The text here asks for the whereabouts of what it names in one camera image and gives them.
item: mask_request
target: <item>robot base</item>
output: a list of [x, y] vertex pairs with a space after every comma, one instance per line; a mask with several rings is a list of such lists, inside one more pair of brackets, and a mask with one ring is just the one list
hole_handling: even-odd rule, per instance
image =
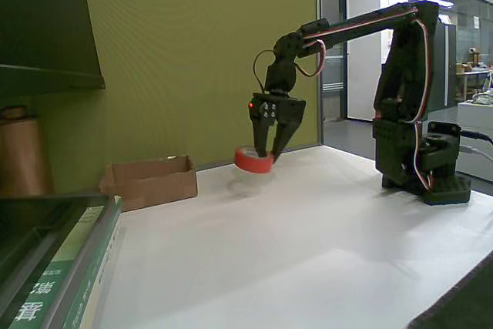
[[422, 197], [423, 202], [433, 206], [438, 204], [467, 203], [471, 196], [471, 181], [462, 176], [449, 176], [434, 179], [433, 189], [423, 191], [419, 180], [399, 186], [385, 175], [382, 176], [382, 187], [399, 188]]

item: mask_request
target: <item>green wall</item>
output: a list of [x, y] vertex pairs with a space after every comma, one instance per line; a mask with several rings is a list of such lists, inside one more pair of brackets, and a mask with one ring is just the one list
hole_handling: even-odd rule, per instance
[[[197, 165], [250, 144], [253, 57], [315, 19], [315, 0], [88, 0], [106, 90], [35, 100], [55, 188], [97, 185], [105, 164], [190, 154]], [[271, 57], [257, 65], [264, 76]], [[315, 68], [315, 58], [303, 60]], [[317, 142], [317, 84], [291, 146]]]

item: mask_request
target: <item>black robotic arm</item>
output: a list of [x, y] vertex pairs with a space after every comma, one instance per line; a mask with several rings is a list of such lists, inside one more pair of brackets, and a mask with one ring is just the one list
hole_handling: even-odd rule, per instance
[[[261, 93], [254, 93], [249, 104], [258, 156], [268, 156], [267, 135], [276, 121], [271, 151], [274, 161], [301, 124], [306, 102], [289, 96], [297, 70], [315, 76], [324, 67], [328, 48], [393, 29], [391, 50], [374, 97], [376, 167], [384, 175], [382, 183], [424, 194], [427, 203], [467, 201], [470, 184], [454, 175], [460, 128], [431, 123], [429, 134], [422, 136], [419, 125], [426, 112], [433, 77], [432, 40], [437, 20], [435, 3], [399, 3], [336, 25], [320, 19], [278, 39], [273, 48], [275, 60], [267, 69], [265, 88]], [[317, 53], [321, 54], [320, 65], [314, 74], [305, 72], [295, 62], [296, 58]]]

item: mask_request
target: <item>brown cardboard box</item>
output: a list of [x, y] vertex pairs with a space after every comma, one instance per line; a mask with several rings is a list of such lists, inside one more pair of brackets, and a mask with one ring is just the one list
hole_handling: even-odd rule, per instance
[[137, 210], [196, 196], [196, 171], [188, 156], [112, 163], [99, 182], [99, 191], [120, 195], [123, 212]]

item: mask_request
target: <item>white table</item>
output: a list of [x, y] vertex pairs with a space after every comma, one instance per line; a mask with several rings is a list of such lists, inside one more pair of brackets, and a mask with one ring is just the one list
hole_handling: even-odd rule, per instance
[[465, 101], [468, 98], [468, 77], [469, 76], [476, 76], [476, 79], [479, 79], [480, 75], [489, 76], [492, 72], [493, 71], [491, 71], [490, 69], [486, 69], [485, 71], [470, 71], [470, 72], [456, 73], [456, 76], [464, 77], [464, 85], [462, 86], [462, 98], [463, 98], [463, 100]]
[[[459, 103], [457, 124], [464, 130], [479, 131], [493, 137], [493, 106]], [[493, 146], [484, 140], [461, 137], [461, 144], [472, 146], [489, 156], [493, 156]], [[493, 181], [493, 163], [483, 156], [461, 153], [457, 161], [457, 170], [487, 181]]]
[[427, 206], [319, 146], [122, 216], [104, 328], [400, 328], [493, 249], [493, 198]]

